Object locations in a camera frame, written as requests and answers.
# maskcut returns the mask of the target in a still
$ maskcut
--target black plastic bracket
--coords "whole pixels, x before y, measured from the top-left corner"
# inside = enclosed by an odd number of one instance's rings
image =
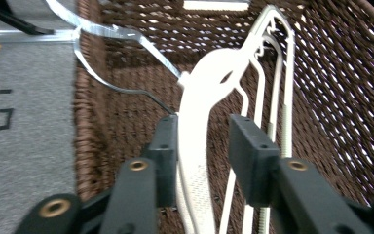
[[[279,148],[256,126],[238,114],[230,115],[229,160],[246,201],[252,207],[269,206],[270,170]]]
[[[305,160],[286,158],[272,171],[277,233],[373,233]]]
[[[157,206],[175,205],[175,172],[177,163],[178,116],[169,115],[157,124],[154,137],[141,157],[153,160],[157,166]]]
[[[121,167],[100,234],[157,233],[156,166],[135,158]]]
[[[26,33],[29,35],[49,35],[54,34],[54,31],[51,29],[41,28],[38,26],[33,25],[23,19],[19,19],[14,16],[12,13],[8,11],[8,9],[2,8],[0,5],[0,20],[5,22],[6,24]]]

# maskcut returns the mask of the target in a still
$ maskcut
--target gray carpet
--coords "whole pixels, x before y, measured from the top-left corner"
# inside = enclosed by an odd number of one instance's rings
[[[60,1],[74,10],[73,0]],[[24,20],[69,28],[42,1],[10,1]],[[0,22],[0,29],[11,29]],[[0,233],[13,233],[37,202],[74,192],[71,45],[4,45],[0,51]]]

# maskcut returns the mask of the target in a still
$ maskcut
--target brown wicker basket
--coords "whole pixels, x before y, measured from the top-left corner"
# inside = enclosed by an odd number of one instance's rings
[[[213,49],[239,48],[260,11],[267,4],[280,7],[296,34],[293,155],[315,163],[341,195],[363,204],[374,197],[374,9],[365,0],[254,0],[245,12],[186,11],[182,0],[77,4],[86,19],[141,30],[187,71]],[[277,36],[283,42],[284,36]],[[139,45],[84,35],[82,50],[101,77],[119,87],[150,91],[177,110],[181,90],[175,79]],[[268,94],[276,55],[266,54]],[[256,77],[249,69],[242,79],[252,97]],[[147,97],[108,90],[81,65],[75,85],[77,192],[88,200],[114,183],[121,163],[139,155],[166,112]],[[229,169],[228,114],[239,113],[240,100],[232,93],[210,116],[208,167],[217,226]],[[265,119],[269,102],[266,95]],[[239,189],[235,194],[241,197]],[[235,199],[229,233],[241,230],[242,207],[243,199]],[[177,211],[161,213],[160,233],[182,233]]]

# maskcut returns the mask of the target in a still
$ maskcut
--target black clamp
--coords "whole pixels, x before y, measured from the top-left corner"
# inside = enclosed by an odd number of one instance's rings
[[[313,164],[280,159],[266,134],[240,115],[231,115],[229,159],[249,205],[272,208],[276,233],[374,233],[374,203],[347,203]]]

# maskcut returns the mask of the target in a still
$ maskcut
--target white bar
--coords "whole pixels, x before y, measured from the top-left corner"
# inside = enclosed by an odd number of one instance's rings
[[[11,43],[72,43],[73,30],[56,30],[52,35],[28,35],[18,30],[0,30],[0,44]]]

